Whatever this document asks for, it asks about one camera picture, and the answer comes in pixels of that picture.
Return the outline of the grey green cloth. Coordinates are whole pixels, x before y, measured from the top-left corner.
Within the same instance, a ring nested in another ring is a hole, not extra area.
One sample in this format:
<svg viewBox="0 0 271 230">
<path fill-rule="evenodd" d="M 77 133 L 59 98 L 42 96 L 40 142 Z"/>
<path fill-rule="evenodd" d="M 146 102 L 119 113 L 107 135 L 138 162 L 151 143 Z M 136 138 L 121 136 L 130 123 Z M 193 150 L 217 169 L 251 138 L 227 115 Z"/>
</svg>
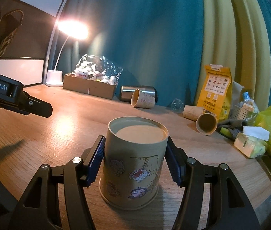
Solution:
<svg viewBox="0 0 271 230">
<path fill-rule="evenodd" d="M 216 131 L 231 140 L 235 140 L 238 133 L 242 132 L 243 127 L 247 125 L 247 122 L 242 119 L 226 119 L 218 123 Z"/>
</svg>

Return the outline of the tissue pack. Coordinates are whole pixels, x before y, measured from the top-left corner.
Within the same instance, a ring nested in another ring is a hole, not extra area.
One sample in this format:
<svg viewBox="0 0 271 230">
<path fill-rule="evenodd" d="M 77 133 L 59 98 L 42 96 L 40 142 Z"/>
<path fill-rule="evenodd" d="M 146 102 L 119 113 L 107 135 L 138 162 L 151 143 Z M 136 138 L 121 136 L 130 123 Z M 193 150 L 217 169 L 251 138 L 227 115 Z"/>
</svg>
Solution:
<svg viewBox="0 0 271 230">
<path fill-rule="evenodd" d="M 247 158 L 264 155 L 268 149 L 270 133 L 259 126 L 244 126 L 234 140 L 234 147 Z"/>
</svg>

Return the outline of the yellow paper bag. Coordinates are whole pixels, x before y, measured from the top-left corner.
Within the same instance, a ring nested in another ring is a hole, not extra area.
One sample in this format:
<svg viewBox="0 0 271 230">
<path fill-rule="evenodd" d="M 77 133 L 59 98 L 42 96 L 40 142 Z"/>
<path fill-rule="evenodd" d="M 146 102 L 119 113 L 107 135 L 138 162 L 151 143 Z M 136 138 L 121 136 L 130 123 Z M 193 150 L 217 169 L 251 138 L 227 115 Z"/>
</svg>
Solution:
<svg viewBox="0 0 271 230">
<path fill-rule="evenodd" d="M 197 106 L 212 113 L 218 121 L 228 119 L 232 100 L 232 75 L 229 67 L 205 65 L 206 78 Z"/>
</svg>

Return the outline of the brown paper cup back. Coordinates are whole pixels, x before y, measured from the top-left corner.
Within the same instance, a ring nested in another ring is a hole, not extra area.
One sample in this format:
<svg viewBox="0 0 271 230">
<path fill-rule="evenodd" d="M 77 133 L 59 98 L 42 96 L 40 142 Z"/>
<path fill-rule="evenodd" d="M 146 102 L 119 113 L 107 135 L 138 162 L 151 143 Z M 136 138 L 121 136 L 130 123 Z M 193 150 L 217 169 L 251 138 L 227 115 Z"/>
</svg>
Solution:
<svg viewBox="0 0 271 230">
<path fill-rule="evenodd" d="M 191 121 L 196 121 L 198 117 L 200 117 L 200 115 L 202 114 L 202 106 L 186 105 L 183 110 L 183 117 L 186 119 L 190 119 Z"/>
</svg>

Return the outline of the cardboard box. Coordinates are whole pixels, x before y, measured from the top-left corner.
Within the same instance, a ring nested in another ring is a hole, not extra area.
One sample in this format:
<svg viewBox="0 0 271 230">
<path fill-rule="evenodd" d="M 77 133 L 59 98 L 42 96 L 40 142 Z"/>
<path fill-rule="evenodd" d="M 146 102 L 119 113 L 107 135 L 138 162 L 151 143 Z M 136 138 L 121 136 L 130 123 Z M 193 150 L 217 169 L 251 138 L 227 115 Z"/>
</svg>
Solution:
<svg viewBox="0 0 271 230">
<path fill-rule="evenodd" d="M 116 85 L 106 84 L 101 81 L 87 80 L 75 77 L 72 74 L 65 74 L 63 78 L 63 89 L 111 100 L 115 95 Z"/>
</svg>

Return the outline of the beige paper bag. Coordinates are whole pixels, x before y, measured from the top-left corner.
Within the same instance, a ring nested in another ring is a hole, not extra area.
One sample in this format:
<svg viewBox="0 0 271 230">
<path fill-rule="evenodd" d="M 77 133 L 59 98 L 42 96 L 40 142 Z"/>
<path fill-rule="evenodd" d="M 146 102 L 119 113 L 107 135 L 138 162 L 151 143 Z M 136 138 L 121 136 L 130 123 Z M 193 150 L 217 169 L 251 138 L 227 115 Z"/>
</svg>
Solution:
<svg viewBox="0 0 271 230">
<path fill-rule="evenodd" d="M 233 81 L 232 84 L 232 99 L 230 103 L 230 109 L 233 110 L 234 106 L 236 106 L 241 101 L 241 96 L 244 90 L 244 86 L 239 83 Z"/>
</svg>

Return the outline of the brown cartoon paper cup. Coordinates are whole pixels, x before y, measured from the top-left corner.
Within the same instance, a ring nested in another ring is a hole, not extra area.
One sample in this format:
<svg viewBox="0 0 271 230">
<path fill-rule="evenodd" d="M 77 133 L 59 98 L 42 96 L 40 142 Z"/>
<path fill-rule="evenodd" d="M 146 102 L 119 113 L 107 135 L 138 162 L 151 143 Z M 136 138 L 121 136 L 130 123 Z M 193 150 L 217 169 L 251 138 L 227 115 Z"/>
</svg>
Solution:
<svg viewBox="0 0 271 230">
<path fill-rule="evenodd" d="M 108 204 L 138 210 L 155 199 L 168 137 L 163 124 L 148 118 L 119 117 L 109 122 L 99 182 Z"/>
</svg>

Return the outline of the brown paper cup front right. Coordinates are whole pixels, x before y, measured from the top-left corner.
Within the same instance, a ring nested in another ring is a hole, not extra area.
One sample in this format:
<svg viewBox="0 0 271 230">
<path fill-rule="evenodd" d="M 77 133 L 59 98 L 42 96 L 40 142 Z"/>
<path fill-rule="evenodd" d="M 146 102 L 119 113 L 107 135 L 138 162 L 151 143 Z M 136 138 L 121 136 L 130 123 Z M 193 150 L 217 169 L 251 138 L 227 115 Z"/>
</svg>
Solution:
<svg viewBox="0 0 271 230">
<path fill-rule="evenodd" d="M 209 136 L 217 129 L 217 119 L 214 115 L 205 113 L 197 118 L 195 126 L 199 133 Z"/>
</svg>

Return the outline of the plastic bag of plush toys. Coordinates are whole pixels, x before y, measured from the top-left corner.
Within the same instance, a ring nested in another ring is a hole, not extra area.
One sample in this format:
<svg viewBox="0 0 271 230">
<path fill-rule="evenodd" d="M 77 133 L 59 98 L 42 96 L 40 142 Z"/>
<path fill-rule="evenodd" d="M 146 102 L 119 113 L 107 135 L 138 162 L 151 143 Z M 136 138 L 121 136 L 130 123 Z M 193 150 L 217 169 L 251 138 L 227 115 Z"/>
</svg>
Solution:
<svg viewBox="0 0 271 230">
<path fill-rule="evenodd" d="M 109 85 L 117 85 L 123 68 L 117 66 L 104 56 L 84 54 L 72 71 L 78 78 L 99 81 Z"/>
</svg>

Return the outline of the white woven basket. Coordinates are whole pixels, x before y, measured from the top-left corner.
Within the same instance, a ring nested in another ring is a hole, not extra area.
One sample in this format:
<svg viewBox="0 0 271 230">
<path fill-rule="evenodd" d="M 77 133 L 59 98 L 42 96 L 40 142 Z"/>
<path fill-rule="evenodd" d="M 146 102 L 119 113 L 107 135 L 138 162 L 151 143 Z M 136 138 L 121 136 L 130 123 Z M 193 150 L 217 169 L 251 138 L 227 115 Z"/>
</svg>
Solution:
<svg viewBox="0 0 271 230">
<path fill-rule="evenodd" d="M 242 107 L 234 106 L 234 108 L 230 112 L 230 119 L 235 120 L 245 120 L 247 122 L 253 121 L 257 114 L 259 113 L 259 109 L 250 104 L 243 104 Z"/>
</svg>

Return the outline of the teal curtain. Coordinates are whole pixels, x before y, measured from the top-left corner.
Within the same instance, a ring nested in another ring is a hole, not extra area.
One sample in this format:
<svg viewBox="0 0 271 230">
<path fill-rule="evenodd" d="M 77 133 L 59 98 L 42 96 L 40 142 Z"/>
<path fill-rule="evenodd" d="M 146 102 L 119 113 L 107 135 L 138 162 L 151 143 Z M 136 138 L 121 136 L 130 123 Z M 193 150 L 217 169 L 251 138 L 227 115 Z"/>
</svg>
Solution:
<svg viewBox="0 0 271 230">
<path fill-rule="evenodd" d="M 195 101 L 202 45 L 203 0 L 66 0 L 60 19 L 88 27 L 82 42 L 53 29 L 46 63 L 70 73 L 84 54 L 123 68 L 119 86 L 152 86 L 158 104 Z"/>
</svg>

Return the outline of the white patterned paper cup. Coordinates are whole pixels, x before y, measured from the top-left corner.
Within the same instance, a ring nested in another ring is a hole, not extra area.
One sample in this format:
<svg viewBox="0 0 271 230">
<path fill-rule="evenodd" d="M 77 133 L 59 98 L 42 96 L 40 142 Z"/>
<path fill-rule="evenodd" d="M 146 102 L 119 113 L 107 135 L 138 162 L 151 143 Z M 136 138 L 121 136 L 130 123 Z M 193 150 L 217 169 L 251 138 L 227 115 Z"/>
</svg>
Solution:
<svg viewBox="0 0 271 230">
<path fill-rule="evenodd" d="M 136 89 L 131 97 L 131 106 L 134 108 L 148 108 L 151 109 L 155 105 L 155 98 L 140 89 Z"/>
</svg>

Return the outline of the yellow curtain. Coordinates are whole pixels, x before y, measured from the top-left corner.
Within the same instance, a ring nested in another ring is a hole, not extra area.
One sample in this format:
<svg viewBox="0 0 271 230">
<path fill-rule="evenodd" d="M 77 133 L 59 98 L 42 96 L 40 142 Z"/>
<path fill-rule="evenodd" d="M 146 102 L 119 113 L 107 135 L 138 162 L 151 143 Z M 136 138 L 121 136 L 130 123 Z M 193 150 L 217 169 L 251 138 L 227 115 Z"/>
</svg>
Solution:
<svg viewBox="0 0 271 230">
<path fill-rule="evenodd" d="M 266 22 L 258 0 L 203 0 L 203 48 L 195 98 L 206 73 L 205 65 L 229 67 L 233 81 L 242 85 L 266 110 L 271 88 L 271 53 Z"/>
</svg>

